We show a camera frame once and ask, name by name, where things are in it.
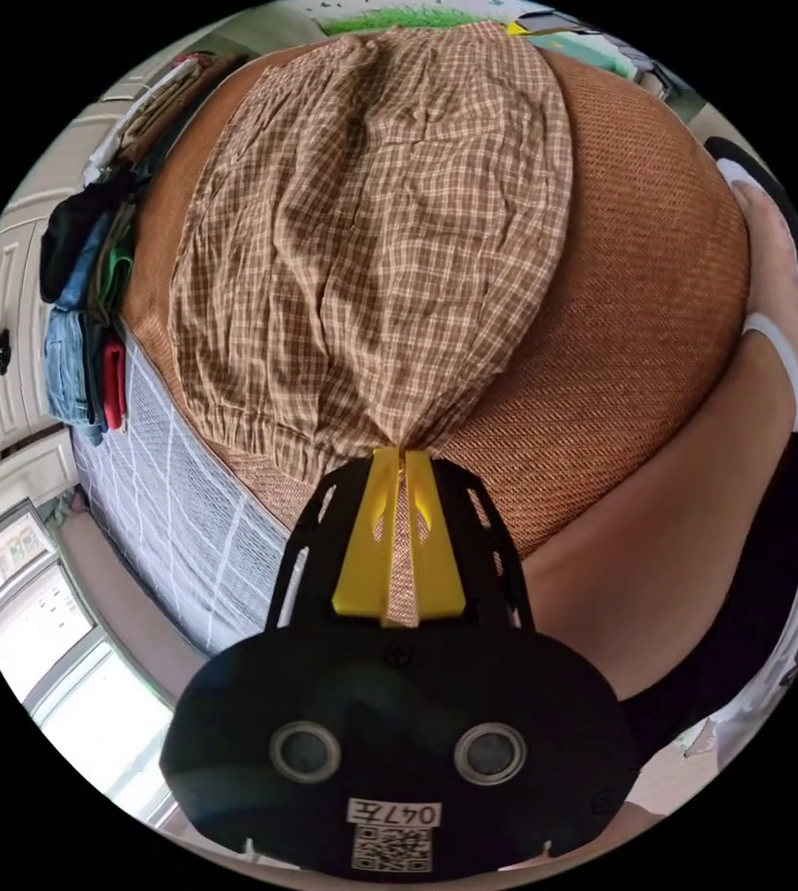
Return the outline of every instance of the black shorts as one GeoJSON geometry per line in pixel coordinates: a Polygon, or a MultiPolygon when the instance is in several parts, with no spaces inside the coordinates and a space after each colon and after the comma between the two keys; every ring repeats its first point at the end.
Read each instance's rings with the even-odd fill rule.
{"type": "MultiPolygon", "coordinates": [[[[747,152],[712,137],[716,160],[741,164],[782,210],[798,251],[798,214],[777,181],[747,152]]],[[[767,489],[726,602],[696,648],[662,680],[622,703],[643,763],[730,703],[770,657],[798,588],[798,435],[767,489]]]]}

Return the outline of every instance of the grid patterned sheet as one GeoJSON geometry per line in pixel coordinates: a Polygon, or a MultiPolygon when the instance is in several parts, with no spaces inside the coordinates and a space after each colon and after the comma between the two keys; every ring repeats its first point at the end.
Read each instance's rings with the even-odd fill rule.
{"type": "Polygon", "coordinates": [[[285,530],[174,408],[136,341],[127,423],[71,441],[90,511],[147,591],[205,655],[263,630],[285,530]]]}

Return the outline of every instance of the metal grommet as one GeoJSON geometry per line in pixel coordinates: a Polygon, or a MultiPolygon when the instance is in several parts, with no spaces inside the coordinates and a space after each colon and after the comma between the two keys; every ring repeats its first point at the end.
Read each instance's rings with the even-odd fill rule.
{"type": "Polygon", "coordinates": [[[276,730],[269,743],[275,769],[295,782],[322,782],[341,765],[341,745],[320,724],[294,721],[276,730]]]}
{"type": "Polygon", "coordinates": [[[479,724],[455,746],[455,767],[468,782],[495,786],[515,777],[526,760],[526,743],[507,724],[479,724]]]}

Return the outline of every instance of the folded clothes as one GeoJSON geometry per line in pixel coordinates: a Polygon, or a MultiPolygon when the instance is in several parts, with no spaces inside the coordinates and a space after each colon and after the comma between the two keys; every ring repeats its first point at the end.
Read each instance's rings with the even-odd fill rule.
{"type": "Polygon", "coordinates": [[[90,229],[90,234],[77,255],[68,284],[56,300],[58,309],[66,312],[72,309],[85,309],[87,286],[96,268],[97,258],[109,232],[111,220],[112,213],[105,211],[90,229]]]}
{"type": "Polygon", "coordinates": [[[154,166],[160,166],[170,146],[204,100],[229,74],[247,61],[247,56],[227,54],[212,61],[204,71],[162,110],[135,142],[122,153],[125,161],[139,164],[146,158],[154,166]]]}
{"type": "Polygon", "coordinates": [[[134,201],[126,202],[114,215],[99,251],[86,291],[87,315],[99,325],[109,325],[117,312],[121,294],[133,269],[134,201]]]}
{"type": "Polygon", "coordinates": [[[99,218],[114,213],[134,185],[134,173],[118,169],[53,209],[40,240],[40,296],[45,303],[56,303],[62,296],[99,218]]]}
{"type": "Polygon", "coordinates": [[[96,446],[108,429],[101,387],[104,337],[105,329],[85,312],[53,307],[44,343],[50,414],[96,446]]]}
{"type": "Polygon", "coordinates": [[[185,62],[187,58],[193,58],[202,68],[207,68],[216,59],[216,53],[211,52],[209,49],[200,49],[195,53],[185,53],[174,59],[174,65],[185,62]]]}
{"type": "Polygon", "coordinates": [[[110,430],[120,430],[127,415],[126,350],[114,332],[102,345],[102,405],[110,430]]]}
{"type": "Polygon", "coordinates": [[[199,63],[192,58],[188,58],[183,62],[170,69],[154,86],[152,86],[145,94],[143,94],[133,105],[126,111],[123,117],[115,124],[114,129],[96,151],[90,156],[84,168],[84,185],[89,186],[95,183],[102,172],[110,166],[115,155],[121,150],[121,137],[124,131],[130,126],[131,122],[139,117],[144,109],[154,103],[158,96],[171,87],[174,83],[184,80],[191,72],[200,68],[199,63]]]}
{"type": "Polygon", "coordinates": [[[196,64],[186,77],[172,84],[168,84],[167,89],[158,93],[155,96],[154,101],[149,102],[142,111],[137,114],[126,127],[124,127],[123,132],[121,133],[121,144],[115,157],[121,154],[125,149],[130,148],[130,146],[132,146],[136,140],[148,130],[159,115],[165,114],[167,108],[173,104],[180,95],[185,93],[188,88],[190,88],[190,86],[198,79],[201,72],[201,66],[196,64]]]}

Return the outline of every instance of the brown checkered cloth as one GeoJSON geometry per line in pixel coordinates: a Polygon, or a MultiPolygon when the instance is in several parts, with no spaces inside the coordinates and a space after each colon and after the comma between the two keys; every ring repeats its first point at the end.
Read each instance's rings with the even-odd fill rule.
{"type": "Polygon", "coordinates": [[[444,442],[547,293],[572,185],[557,79],[497,25],[268,69],[201,173],[171,282],[198,430],[307,483],[444,442]]]}

